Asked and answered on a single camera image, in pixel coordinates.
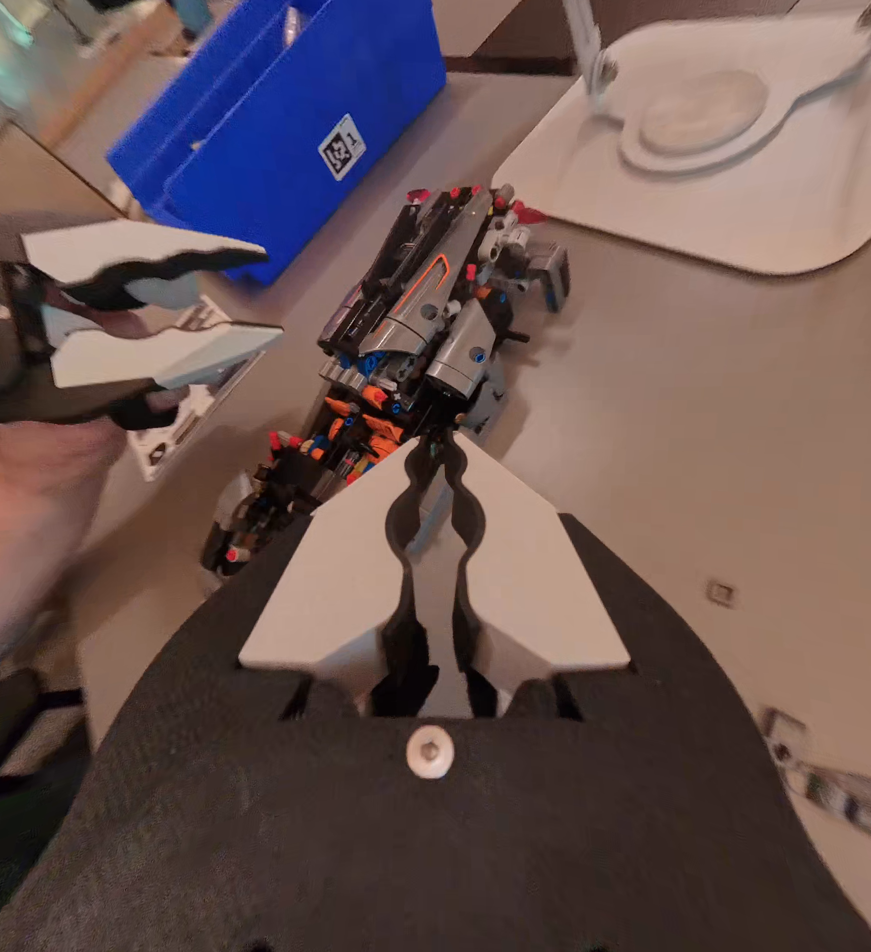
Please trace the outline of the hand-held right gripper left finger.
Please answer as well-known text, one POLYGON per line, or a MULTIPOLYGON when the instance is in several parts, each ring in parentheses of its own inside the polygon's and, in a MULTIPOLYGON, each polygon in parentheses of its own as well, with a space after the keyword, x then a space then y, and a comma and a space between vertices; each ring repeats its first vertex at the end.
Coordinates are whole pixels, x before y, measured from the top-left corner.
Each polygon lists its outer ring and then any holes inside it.
POLYGON ((437 469, 412 438, 320 506, 239 653, 244 668, 343 688, 377 716, 418 714, 433 689, 410 547, 437 469))

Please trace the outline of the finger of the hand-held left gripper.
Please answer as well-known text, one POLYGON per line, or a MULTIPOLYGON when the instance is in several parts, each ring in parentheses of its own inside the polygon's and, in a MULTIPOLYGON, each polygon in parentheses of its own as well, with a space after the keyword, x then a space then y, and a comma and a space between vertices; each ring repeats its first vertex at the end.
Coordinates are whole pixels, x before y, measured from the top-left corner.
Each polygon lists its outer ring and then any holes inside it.
POLYGON ((57 387, 151 380, 174 389, 244 363, 268 349, 280 327, 216 324, 199 330, 168 327, 143 338, 118 338, 81 329, 66 336, 51 358, 57 387))
POLYGON ((269 261, 258 244, 127 219, 23 232, 22 244, 31 266, 94 310, 184 310, 200 301, 200 273, 269 261))

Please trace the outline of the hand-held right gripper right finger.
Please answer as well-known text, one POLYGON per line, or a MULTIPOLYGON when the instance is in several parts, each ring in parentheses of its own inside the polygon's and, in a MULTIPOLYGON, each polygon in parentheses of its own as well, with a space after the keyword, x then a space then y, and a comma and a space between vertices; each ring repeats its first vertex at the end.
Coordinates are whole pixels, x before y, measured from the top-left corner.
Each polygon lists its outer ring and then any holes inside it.
POLYGON ((453 649, 476 717, 517 689, 626 669, 631 656, 556 508, 463 435, 443 438, 451 525, 464 543, 453 649))

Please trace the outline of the lego car model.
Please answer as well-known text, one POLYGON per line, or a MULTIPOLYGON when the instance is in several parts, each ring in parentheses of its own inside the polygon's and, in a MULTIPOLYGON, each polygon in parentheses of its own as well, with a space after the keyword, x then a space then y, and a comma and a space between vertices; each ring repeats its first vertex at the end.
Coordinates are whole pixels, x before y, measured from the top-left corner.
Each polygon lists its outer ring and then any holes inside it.
POLYGON ((416 437, 446 426, 474 438, 507 399, 498 352, 539 288, 550 313, 571 292, 568 249, 542 241, 544 215, 510 184, 408 193, 372 265, 317 341, 322 400, 300 435, 274 431, 268 461, 218 499, 200 556, 227 579, 286 530, 416 437))

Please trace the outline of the person's left forearm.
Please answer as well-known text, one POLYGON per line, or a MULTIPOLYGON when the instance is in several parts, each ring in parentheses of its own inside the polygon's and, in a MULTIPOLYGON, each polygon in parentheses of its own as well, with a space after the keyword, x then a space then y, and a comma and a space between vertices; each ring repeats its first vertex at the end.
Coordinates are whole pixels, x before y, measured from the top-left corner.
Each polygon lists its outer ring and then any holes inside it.
POLYGON ((72 563, 126 446, 108 418, 0 424, 0 661, 72 563))

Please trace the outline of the lego sticker sheet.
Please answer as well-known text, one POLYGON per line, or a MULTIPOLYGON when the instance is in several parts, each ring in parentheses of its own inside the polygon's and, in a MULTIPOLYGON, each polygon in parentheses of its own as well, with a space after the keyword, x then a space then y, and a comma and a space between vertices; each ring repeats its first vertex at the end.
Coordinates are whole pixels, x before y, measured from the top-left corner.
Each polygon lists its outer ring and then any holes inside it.
MULTIPOLYGON (((174 326, 187 331, 202 331, 233 320, 208 295, 182 310, 149 305, 138 312, 142 323, 152 331, 174 326)), ((212 368, 189 385, 187 395, 179 402, 174 420, 168 425, 129 433, 128 445, 144 482, 152 483, 176 461, 195 440, 204 421, 224 401, 230 391, 258 360, 259 354, 246 357, 241 363, 212 368)))

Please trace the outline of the blue plastic bin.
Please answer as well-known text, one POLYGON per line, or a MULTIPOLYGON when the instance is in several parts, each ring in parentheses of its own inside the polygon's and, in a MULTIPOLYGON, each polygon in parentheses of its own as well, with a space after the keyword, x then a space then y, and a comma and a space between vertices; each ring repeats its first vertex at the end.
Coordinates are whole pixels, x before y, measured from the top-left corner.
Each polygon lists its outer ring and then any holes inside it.
POLYGON ((169 227, 262 245, 268 287, 446 85, 429 1, 236 6, 107 161, 169 227), (286 6, 311 20, 283 51, 286 6))

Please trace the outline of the white stand base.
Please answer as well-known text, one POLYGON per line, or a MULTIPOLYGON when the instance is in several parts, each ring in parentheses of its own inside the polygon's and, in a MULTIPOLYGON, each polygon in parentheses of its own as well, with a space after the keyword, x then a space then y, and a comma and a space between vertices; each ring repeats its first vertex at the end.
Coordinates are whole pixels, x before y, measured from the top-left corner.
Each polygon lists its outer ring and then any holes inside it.
POLYGON ((764 275, 871 239, 871 2, 662 21, 609 46, 563 2, 580 77, 499 167, 551 218, 764 275))

